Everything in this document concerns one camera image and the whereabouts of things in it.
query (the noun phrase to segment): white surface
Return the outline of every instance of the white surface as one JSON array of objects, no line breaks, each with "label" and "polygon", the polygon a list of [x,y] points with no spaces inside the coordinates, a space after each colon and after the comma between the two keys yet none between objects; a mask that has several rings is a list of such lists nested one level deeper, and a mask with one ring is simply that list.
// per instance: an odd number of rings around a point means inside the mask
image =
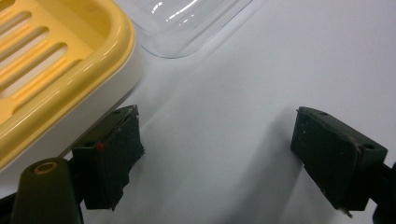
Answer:
[{"label": "white surface", "polygon": [[189,57],[147,53],[122,104],[138,104],[147,151],[108,221],[372,223],[372,202],[353,219],[335,211],[290,141],[305,105],[396,161],[395,12],[390,0],[255,0]]}]

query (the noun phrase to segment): clear plastic container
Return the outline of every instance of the clear plastic container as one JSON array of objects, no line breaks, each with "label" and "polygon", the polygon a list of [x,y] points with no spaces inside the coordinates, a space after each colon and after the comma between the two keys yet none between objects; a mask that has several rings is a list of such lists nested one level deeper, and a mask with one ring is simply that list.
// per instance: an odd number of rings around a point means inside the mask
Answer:
[{"label": "clear plastic container", "polygon": [[115,0],[134,22],[139,43],[164,58],[198,50],[252,0]]}]

